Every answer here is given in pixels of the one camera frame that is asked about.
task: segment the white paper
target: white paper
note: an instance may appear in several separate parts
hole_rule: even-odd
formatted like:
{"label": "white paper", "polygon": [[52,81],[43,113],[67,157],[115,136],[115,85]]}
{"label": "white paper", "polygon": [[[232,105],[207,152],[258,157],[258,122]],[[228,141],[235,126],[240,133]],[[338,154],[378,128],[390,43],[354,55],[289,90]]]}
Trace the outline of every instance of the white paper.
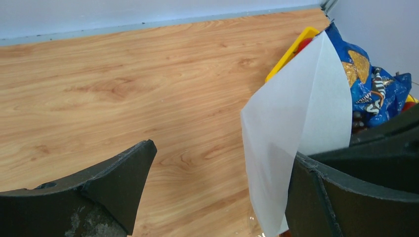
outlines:
{"label": "white paper", "polygon": [[324,32],[242,109],[249,192],[265,236],[288,229],[285,208],[297,150],[310,155],[347,147],[351,120],[346,74]]}

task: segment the blue snack bag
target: blue snack bag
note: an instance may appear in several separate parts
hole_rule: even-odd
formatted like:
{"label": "blue snack bag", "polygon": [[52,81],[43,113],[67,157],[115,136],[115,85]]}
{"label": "blue snack bag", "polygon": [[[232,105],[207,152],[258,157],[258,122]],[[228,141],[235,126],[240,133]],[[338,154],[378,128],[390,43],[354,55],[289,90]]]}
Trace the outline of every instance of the blue snack bag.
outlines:
{"label": "blue snack bag", "polygon": [[398,115],[412,88],[410,73],[392,77],[370,64],[360,47],[343,41],[334,23],[326,29],[342,62],[352,95],[352,110],[359,111],[367,127],[378,126]]}

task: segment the white wall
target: white wall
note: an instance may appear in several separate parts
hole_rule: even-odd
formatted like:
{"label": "white wall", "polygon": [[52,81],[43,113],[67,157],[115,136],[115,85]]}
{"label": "white wall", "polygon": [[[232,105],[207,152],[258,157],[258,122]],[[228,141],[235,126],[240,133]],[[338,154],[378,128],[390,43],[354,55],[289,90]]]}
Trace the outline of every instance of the white wall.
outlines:
{"label": "white wall", "polygon": [[0,39],[318,3],[319,0],[0,0]]}
{"label": "white wall", "polygon": [[[345,41],[362,47],[374,66],[409,72],[419,83],[419,1],[339,0],[328,13]],[[419,97],[419,86],[412,85]]]}

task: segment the red fruit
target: red fruit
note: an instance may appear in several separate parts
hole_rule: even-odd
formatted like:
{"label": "red fruit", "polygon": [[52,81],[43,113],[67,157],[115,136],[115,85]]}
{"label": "red fruit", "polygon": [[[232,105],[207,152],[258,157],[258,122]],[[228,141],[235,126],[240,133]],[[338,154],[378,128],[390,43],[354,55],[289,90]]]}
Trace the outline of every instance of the red fruit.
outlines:
{"label": "red fruit", "polygon": [[404,112],[404,111],[406,111],[406,110],[408,110],[408,109],[410,109],[411,107],[413,107],[413,106],[415,106],[416,105],[416,103],[415,102],[406,102],[405,103],[405,106],[403,107],[403,109],[402,109],[402,112]]}
{"label": "red fruit", "polygon": [[298,45],[297,50],[295,51],[295,54],[297,55],[298,53],[300,53],[300,51],[305,48],[311,41],[313,40],[313,38],[306,38],[303,39],[300,44]]}

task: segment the tabletop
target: tabletop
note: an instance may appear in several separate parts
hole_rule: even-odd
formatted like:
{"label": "tabletop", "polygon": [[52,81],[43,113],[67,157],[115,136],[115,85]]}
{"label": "tabletop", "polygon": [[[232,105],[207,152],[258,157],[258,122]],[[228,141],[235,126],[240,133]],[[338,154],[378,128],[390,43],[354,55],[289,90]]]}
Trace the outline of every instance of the tabletop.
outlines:
{"label": "tabletop", "polygon": [[240,110],[319,9],[0,47],[0,191],[142,140],[158,152],[133,236],[258,236]]}

